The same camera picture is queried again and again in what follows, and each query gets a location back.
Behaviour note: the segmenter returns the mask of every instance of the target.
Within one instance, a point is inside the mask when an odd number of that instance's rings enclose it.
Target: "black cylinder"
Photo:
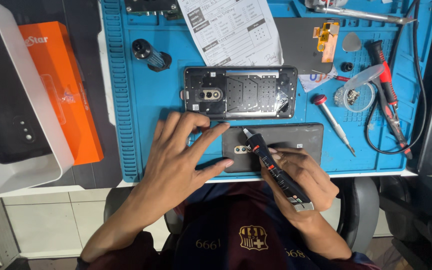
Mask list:
[[[137,59],[145,61],[148,65],[156,68],[163,68],[165,65],[161,53],[145,39],[134,40],[132,42],[132,52]]]

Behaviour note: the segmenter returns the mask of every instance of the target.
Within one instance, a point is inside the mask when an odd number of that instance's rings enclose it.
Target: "right hand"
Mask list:
[[[295,227],[303,226],[311,219],[328,210],[339,188],[330,181],[329,175],[303,148],[269,148],[274,161],[304,190],[313,203],[314,210],[297,212],[285,194],[274,181],[268,169],[261,162],[261,175],[274,193],[274,200],[283,215]]]

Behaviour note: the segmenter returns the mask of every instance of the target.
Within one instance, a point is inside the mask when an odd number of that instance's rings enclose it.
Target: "printed form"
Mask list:
[[[283,65],[266,0],[178,0],[207,66]]]

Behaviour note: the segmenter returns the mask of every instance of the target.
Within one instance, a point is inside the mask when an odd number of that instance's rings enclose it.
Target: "red screwdriver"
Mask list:
[[[324,74],[324,75],[327,75],[327,76],[333,77],[333,78],[335,78],[336,80],[338,80],[338,81],[343,81],[343,82],[347,82],[347,81],[349,81],[349,80],[351,79],[351,78],[343,77],[343,76],[333,76],[333,75],[329,75],[329,74]]]

